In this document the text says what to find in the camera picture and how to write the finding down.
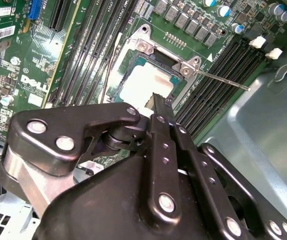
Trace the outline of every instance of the capacitor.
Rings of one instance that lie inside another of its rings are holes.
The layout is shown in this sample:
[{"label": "capacitor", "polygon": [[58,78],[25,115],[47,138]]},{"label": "capacitor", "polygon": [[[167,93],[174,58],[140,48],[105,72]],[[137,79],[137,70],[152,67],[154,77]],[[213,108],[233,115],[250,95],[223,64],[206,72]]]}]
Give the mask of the capacitor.
[{"label": "capacitor", "polygon": [[241,34],[244,31],[244,27],[242,25],[239,25],[238,23],[234,23],[231,25],[231,30],[235,34]]},{"label": "capacitor", "polygon": [[227,17],[231,12],[230,7],[225,6],[225,5],[220,5],[217,8],[217,14],[219,17]]},{"label": "capacitor", "polygon": [[12,65],[15,65],[15,66],[20,65],[21,62],[22,62],[22,61],[20,61],[20,59],[19,59],[18,57],[16,57],[16,56],[13,56],[13,57],[10,59],[10,63],[11,63]]},{"label": "capacitor", "polygon": [[281,22],[287,22],[287,11],[283,12],[282,14],[276,16],[276,19]]},{"label": "capacitor", "polygon": [[3,96],[0,100],[0,103],[5,107],[8,107],[13,102],[14,102],[14,97],[11,95]]},{"label": "capacitor", "polygon": [[268,13],[270,15],[279,16],[285,11],[285,5],[273,3],[269,6]]},{"label": "capacitor", "polygon": [[202,3],[205,7],[212,7],[216,4],[216,0],[203,0]]}]

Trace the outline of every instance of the gray metal panel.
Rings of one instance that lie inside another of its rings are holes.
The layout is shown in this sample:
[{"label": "gray metal panel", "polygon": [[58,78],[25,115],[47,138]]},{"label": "gray metal panel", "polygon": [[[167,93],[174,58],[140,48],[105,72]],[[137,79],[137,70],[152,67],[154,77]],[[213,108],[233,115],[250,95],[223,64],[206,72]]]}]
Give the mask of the gray metal panel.
[{"label": "gray metal panel", "polygon": [[[287,52],[279,61],[287,63]],[[287,218],[287,75],[259,76],[201,142],[209,142]]]}]

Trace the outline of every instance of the green circuit board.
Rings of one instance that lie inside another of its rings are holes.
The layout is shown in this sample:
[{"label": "green circuit board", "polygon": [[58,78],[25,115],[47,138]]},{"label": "green circuit board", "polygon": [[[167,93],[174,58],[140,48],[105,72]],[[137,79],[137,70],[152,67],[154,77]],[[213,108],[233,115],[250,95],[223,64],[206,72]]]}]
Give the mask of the green circuit board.
[{"label": "green circuit board", "polygon": [[25,0],[0,1],[0,41],[22,32],[28,9],[29,3]]},{"label": "green circuit board", "polygon": [[[11,116],[20,111],[98,103],[118,32],[122,32],[122,37],[113,63],[120,61],[121,64],[115,64],[112,69],[117,77],[109,85],[107,95],[110,97],[117,94],[123,77],[138,58],[136,50],[129,50],[124,57],[120,53],[144,24],[150,26],[150,38],[156,45],[184,61],[200,57],[200,69],[205,72],[236,37],[231,29],[233,23],[243,26],[244,33],[259,29],[260,34],[267,36],[278,48],[287,44],[287,22],[268,14],[270,4],[276,3],[273,0],[217,0],[211,7],[205,7],[200,0],[164,0],[166,7],[162,12],[156,9],[160,0],[71,0],[62,20],[62,29],[54,30],[50,25],[57,1],[43,0],[36,20],[26,17],[31,2],[13,1],[10,5],[16,6],[17,15],[0,20],[6,22],[5,19],[12,18],[11,24],[16,25],[20,33],[13,38],[11,46],[0,53],[0,134],[3,136],[7,135]],[[287,2],[280,3],[287,9]],[[218,16],[218,7],[222,5],[230,7],[228,16]],[[169,19],[168,13],[174,8],[176,16]],[[177,21],[182,14],[187,16],[187,22],[179,25]],[[197,30],[189,33],[188,25],[192,21],[196,22]],[[202,40],[195,37],[201,28],[206,29],[206,37]],[[211,43],[206,41],[210,35],[214,40]],[[244,84],[251,84],[267,64],[260,63]],[[175,113],[180,111],[202,79],[203,76],[197,75],[186,90],[188,81],[184,77],[176,84],[171,93]],[[242,92],[237,91],[226,107]],[[9,105],[2,104],[6,96],[13,98]],[[204,131],[220,117],[215,116]],[[105,159],[100,158],[99,162],[103,164]]]}]

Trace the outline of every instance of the white plastic part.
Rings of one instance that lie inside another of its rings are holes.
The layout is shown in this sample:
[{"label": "white plastic part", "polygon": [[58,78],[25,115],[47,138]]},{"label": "white plastic part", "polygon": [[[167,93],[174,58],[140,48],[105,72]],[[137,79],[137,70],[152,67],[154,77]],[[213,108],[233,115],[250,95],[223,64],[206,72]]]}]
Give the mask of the white plastic part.
[{"label": "white plastic part", "polygon": [[266,42],[266,39],[262,36],[257,36],[256,39],[252,40],[249,45],[256,48],[256,49],[260,49],[264,43]]},{"label": "white plastic part", "polygon": [[153,93],[167,98],[174,85],[170,82],[171,75],[146,62],[144,66],[135,66],[126,80],[120,98],[134,106],[140,113],[150,100]]},{"label": "white plastic part", "polygon": [[271,52],[267,53],[265,56],[269,59],[277,60],[283,51],[280,48],[274,48]]}]

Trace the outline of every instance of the chip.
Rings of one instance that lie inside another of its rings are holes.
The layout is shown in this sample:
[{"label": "chip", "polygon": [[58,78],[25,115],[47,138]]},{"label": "chip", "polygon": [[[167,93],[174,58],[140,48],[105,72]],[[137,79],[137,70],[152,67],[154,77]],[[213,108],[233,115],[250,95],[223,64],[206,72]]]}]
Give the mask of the chip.
[{"label": "chip", "polygon": [[274,34],[276,34],[279,30],[279,25],[278,24],[274,24],[272,25],[272,27],[270,28],[270,31],[272,31]]},{"label": "chip", "polygon": [[252,9],[252,6],[247,5],[247,6],[244,8],[244,12],[247,14],[251,9]]},{"label": "chip", "polygon": [[200,11],[195,11],[194,12],[194,15],[192,16],[192,18],[194,19],[194,20],[198,20],[198,17],[201,15],[202,13],[200,12]]},{"label": "chip", "polygon": [[6,84],[10,84],[10,81],[11,81],[11,78],[6,76],[5,79],[4,79],[4,82]]},{"label": "chip", "polygon": [[209,18],[205,18],[202,22],[202,25],[207,26],[207,24],[210,22]]},{"label": "chip", "polygon": [[217,40],[217,36],[214,35],[213,33],[210,33],[206,37],[206,40],[204,41],[204,44],[207,45],[208,47],[212,47],[216,40]]},{"label": "chip", "polygon": [[247,15],[243,12],[239,13],[238,17],[236,18],[236,22],[239,24],[243,24],[247,20]]},{"label": "chip", "polygon": [[254,17],[258,22],[261,22],[262,20],[264,20],[265,15],[260,11],[257,13],[257,15]]},{"label": "chip", "polygon": [[205,29],[203,26],[198,30],[197,34],[194,36],[196,39],[202,41],[206,34],[208,33],[207,29]]},{"label": "chip", "polygon": [[184,6],[184,8],[183,8],[183,10],[182,10],[182,11],[183,11],[184,13],[186,13],[186,14],[187,14],[187,13],[188,13],[188,11],[189,11],[189,9],[191,9],[191,8],[192,8],[192,6],[191,6],[191,5],[186,4],[186,5]]},{"label": "chip", "polygon": [[189,23],[185,31],[193,35],[197,27],[198,27],[198,23],[195,20],[191,20],[191,22]]},{"label": "chip", "polygon": [[9,93],[10,93],[10,89],[5,88],[5,87],[1,88],[1,95],[2,96],[9,95]]},{"label": "chip", "polygon": [[159,0],[159,2],[156,4],[154,11],[161,15],[164,13],[168,3],[165,0]]},{"label": "chip", "polygon": [[186,23],[188,22],[188,16],[184,13],[181,13],[180,16],[178,17],[177,22],[175,23],[175,25],[180,28],[183,29],[186,25]]},{"label": "chip", "polygon": [[14,79],[11,79],[11,80],[10,80],[10,85],[12,85],[12,86],[16,86],[16,83],[17,83],[17,81],[16,81],[16,80],[14,80]]},{"label": "chip", "polygon": [[219,28],[219,25],[215,24],[215,25],[213,25],[211,31],[213,31],[215,33],[215,32],[217,32],[218,28]]},{"label": "chip", "polygon": [[164,18],[168,20],[169,22],[173,22],[178,12],[179,10],[177,8],[175,8],[174,6],[171,6],[171,8],[169,8],[168,12],[164,16]]}]

